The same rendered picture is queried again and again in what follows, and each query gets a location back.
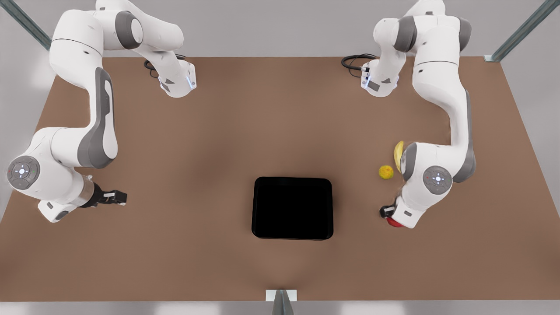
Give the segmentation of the black rectangular tray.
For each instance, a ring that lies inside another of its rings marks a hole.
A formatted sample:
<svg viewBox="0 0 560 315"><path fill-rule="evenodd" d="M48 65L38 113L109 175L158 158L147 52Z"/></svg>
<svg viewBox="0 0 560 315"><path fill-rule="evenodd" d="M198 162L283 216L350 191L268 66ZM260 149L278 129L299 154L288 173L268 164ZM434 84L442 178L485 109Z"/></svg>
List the black rectangular tray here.
<svg viewBox="0 0 560 315"><path fill-rule="evenodd" d="M259 177L252 233L262 239L324 241L334 233L333 189L326 178Z"/></svg>

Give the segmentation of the silver frame post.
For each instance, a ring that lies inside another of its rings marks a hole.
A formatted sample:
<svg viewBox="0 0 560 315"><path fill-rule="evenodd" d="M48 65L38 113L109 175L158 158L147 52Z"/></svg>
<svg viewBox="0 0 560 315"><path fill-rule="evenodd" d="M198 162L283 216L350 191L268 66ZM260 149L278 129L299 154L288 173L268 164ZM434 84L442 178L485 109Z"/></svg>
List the silver frame post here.
<svg viewBox="0 0 560 315"><path fill-rule="evenodd" d="M20 24L47 51L50 50L52 39L14 0L0 0L2 7L16 22Z"/></svg>
<svg viewBox="0 0 560 315"><path fill-rule="evenodd" d="M272 301L271 315L294 315L292 302L297 301L296 290L266 290L266 301Z"/></svg>
<svg viewBox="0 0 560 315"><path fill-rule="evenodd" d="M523 24L493 54L484 55L484 61L501 62L520 42L543 22L558 6L560 0L544 0L540 6L523 22Z"/></svg>

